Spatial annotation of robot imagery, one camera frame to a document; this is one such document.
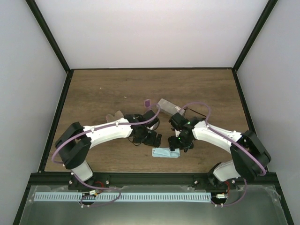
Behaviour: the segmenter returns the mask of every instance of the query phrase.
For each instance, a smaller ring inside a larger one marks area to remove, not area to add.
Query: blue napkin
[[[169,148],[153,148],[152,156],[163,158],[178,158],[180,156],[180,151],[179,149],[175,149],[175,151],[170,151]]]

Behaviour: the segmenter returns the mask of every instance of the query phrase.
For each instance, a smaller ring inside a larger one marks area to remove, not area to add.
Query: white wall
[[[232,67],[267,0],[36,0],[71,68]]]
[[[66,77],[24,0],[0,1],[0,224],[36,172]]]
[[[290,212],[300,224],[300,1],[278,1],[238,71]]]

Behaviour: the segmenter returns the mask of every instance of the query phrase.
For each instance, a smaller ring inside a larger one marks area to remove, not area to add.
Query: black bracket
[[[168,138],[170,151],[181,149],[184,150],[184,152],[187,152],[189,149],[192,149],[194,147],[193,141],[195,140],[193,129],[198,122],[203,121],[204,119],[205,118],[194,117],[191,120],[188,120],[179,113],[174,114],[170,118],[169,123],[174,129],[180,131],[180,134],[178,137],[171,136]]]
[[[155,113],[152,110],[147,111],[144,115],[140,114],[132,114],[132,115],[125,115],[124,118],[129,121],[129,123],[138,123],[144,122],[152,117],[155,116]],[[131,125],[132,133],[131,137],[133,137],[133,143],[136,144],[145,144],[149,146],[153,146],[158,148],[160,146],[161,134],[157,134],[157,132],[150,130],[151,127],[155,126],[156,124],[159,125],[159,119],[156,117],[152,121],[146,124],[141,125]]]
[[[237,143],[248,149],[248,152],[254,156],[264,168],[271,161],[271,156],[253,131],[248,130],[243,133]],[[234,167],[241,177],[248,181],[254,181],[262,172],[260,167],[237,146],[232,144],[230,152]]]
[[[57,140],[55,147],[58,148],[66,140],[76,134],[79,134],[80,132],[83,132],[83,127],[79,122],[71,124],[63,133],[63,135]],[[78,138],[78,142],[73,140],[59,151],[59,155],[66,169],[76,168],[85,161],[91,145],[90,140],[91,139],[89,137],[83,135]]]

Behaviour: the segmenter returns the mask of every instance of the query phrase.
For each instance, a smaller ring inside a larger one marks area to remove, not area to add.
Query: wooden table
[[[231,70],[76,70],[54,142],[76,121],[82,126],[106,123],[105,116],[117,110],[143,114],[143,101],[148,98],[153,103],[164,98],[179,106],[202,101],[212,108],[211,124],[241,132],[248,129]],[[199,105],[191,108],[207,113]],[[186,113],[187,118],[194,115]],[[160,113],[159,118],[161,147],[168,147],[167,138],[174,135],[170,117]],[[54,150],[52,146],[45,170],[64,171],[51,162]],[[117,139],[92,148],[87,161],[95,172],[205,173],[216,163],[231,159],[226,151],[201,141],[195,141],[187,153],[181,151],[179,158],[153,157],[151,150],[150,146],[135,147],[125,138]]]

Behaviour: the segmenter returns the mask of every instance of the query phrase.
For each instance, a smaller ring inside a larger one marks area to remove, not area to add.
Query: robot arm
[[[226,136],[231,142],[220,134],[211,131],[205,123],[205,118],[193,118],[189,121],[179,113],[176,113],[171,117],[169,122],[174,127],[176,134],[168,139],[171,151],[175,148],[180,148],[186,152],[188,149],[193,148],[194,140],[199,140],[216,145],[232,155],[231,161],[218,163],[209,172],[209,180],[214,186],[228,179],[240,176],[251,181],[262,172],[260,167],[241,149],[232,144],[232,142],[236,142],[245,149],[248,149],[248,152],[263,167],[266,167],[271,161],[270,155],[254,132],[246,131],[245,133],[240,133],[208,125],[221,135]]]
[[[120,120],[97,126],[81,126],[79,122],[76,122],[73,123],[58,139],[55,143],[55,147],[58,148],[76,134],[91,130],[91,132],[81,136],[79,140],[69,142],[59,151],[59,155],[65,168],[72,170],[80,180],[86,181],[93,176],[93,172],[85,158],[88,151],[98,144],[117,138],[132,137],[133,143],[144,143],[149,146],[159,147],[161,135],[152,130],[155,125],[158,124],[158,118],[155,118],[146,124],[136,125],[136,123],[153,118],[154,115],[154,112],[150,110],[144,115],[125,115],[124,118],[121,118]],[[120,123],[128,123],[128,125],[118,126]]]

